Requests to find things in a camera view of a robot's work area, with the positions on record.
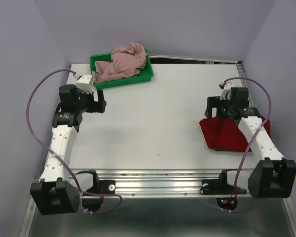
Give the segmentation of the red folded skirt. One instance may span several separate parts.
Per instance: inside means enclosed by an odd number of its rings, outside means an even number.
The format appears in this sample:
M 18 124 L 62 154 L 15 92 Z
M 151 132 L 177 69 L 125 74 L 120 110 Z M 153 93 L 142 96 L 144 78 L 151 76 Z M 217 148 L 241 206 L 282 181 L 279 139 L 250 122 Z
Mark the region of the red folded skirt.
M 200 122 L 209 149 L 227 152 L 245 152 L 248 140 L 230 118 L 204 118 Z

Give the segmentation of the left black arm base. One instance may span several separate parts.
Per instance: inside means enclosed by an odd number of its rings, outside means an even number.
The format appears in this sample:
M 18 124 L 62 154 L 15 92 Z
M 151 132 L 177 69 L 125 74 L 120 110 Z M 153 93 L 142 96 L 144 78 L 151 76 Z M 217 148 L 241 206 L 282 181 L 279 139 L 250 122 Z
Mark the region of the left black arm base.
M 107 211 L 100 211 L 104 204 L 105 197 L 103 195 L 115 194 L 115 181 L 114 180 L 99 180 L 96 170 L 83 170 L 76 173 L 76 175 L 91 175 L 92 185 L 86 190 L 88 193 L 100 194 L 101 196 L 94 197 L 93 195 L 86 195 L 82 193 L 82 208 L 85 213 L 91 215 L 96 213 L 107 213 Z

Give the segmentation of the green plastic tray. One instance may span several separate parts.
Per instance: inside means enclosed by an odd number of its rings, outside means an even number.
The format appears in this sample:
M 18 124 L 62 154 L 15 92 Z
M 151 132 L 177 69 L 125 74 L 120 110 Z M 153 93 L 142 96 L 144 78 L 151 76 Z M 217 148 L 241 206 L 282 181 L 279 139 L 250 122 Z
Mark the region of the green plastic tray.
M 107 62 L 107 61 L 110 61 L 110 59 L 111 59 L 111 53 L 90 56 L 89 58 L 90 72 L 96 71 L 96 67 L 95 67 L 96 61 Z M 150 58 L 149 56 L 147 56 L 147 62 L 145 67 L 140 70 L 140 73 L 136 77 L 107 81 L 102 83 L 94 82 L 93 85 L 96 89 L 106 89 L 106 88 L 113 88 L 113 87 L 119 87 L 119 86 L 126 86 L 131 84 L 149 82 L 151 81 L 153 75 L 154 73 L 150 63 Z

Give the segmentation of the pink skirt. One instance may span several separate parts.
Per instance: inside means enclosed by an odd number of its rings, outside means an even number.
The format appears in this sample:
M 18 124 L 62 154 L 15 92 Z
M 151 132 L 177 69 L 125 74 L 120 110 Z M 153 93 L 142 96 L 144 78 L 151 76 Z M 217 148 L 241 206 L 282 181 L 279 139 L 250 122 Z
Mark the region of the pink skirt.
M 136 77 L 146 66 L 147 53 L 137 42 L 127 48 L 116 48 L 111 53 L 109 61 L 96 60 L 92 71 L 95 83 L 103 83 L 119 79 Z

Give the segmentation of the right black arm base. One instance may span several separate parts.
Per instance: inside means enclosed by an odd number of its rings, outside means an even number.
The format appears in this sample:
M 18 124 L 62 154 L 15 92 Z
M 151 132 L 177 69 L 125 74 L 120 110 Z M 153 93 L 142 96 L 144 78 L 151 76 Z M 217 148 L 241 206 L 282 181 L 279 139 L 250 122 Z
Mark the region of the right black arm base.
M 247 193 L 245 189 L 234 188 L 233 184 L 227 183 L 227 174 L 235 169 L 223 169 L 217 179 L 203 179 L 199 193 L 202 195 L 227 195 L 227 197 L 216 198 L 217 205 L 225 210 L 234 211 L 238 204 L 237 195 Z

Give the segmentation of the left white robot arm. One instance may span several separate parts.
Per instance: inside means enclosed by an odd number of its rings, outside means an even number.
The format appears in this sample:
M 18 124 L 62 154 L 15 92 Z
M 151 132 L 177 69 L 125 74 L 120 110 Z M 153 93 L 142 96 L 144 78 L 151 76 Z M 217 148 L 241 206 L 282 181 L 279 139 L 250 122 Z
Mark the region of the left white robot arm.
M 79 185 L 70 183 L 70 159 L 78 135 L 83 113 L 103 113 L 106 107 L 104 93 L 85 92 L 74 84 L 59 88 L 60 103 L 52 120 L 52 140 L 47 148 L 46 165 L 30 193 L 42 215 L 76 213 L 80 206 Z

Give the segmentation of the aluminium frame rail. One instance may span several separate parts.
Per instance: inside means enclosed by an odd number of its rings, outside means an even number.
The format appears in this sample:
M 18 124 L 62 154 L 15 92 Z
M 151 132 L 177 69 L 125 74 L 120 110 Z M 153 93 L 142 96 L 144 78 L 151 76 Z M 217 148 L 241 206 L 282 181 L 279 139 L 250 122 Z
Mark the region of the aluminium frame rail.
M 203 179 L 219 171 L 99 170 L 99 178 L 116 183 L 123 197 L 106 215 L 42 216 L 28 202 L 22 237 L 296 237 L 296 213 L 288 199 L 267 199 L 258 207 L 249 195 L 238 198 L 238 210 L 221 211 L 215 196 L 200 194 Z

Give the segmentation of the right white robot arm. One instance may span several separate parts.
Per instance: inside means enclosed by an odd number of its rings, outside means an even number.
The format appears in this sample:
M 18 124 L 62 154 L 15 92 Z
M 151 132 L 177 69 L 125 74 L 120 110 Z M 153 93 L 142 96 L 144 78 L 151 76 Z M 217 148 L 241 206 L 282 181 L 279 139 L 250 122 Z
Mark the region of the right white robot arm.
M 226 82 L 220 96 L 207 98 L 200 126 L 208 148 L 242 152 L 237 169 L 224 169 L 205 194 L 249 192 L 253 198 L 288 198 L 296 163 L 275 147 L 267 128 L 269 119 L 250 106 L 249 90 Z

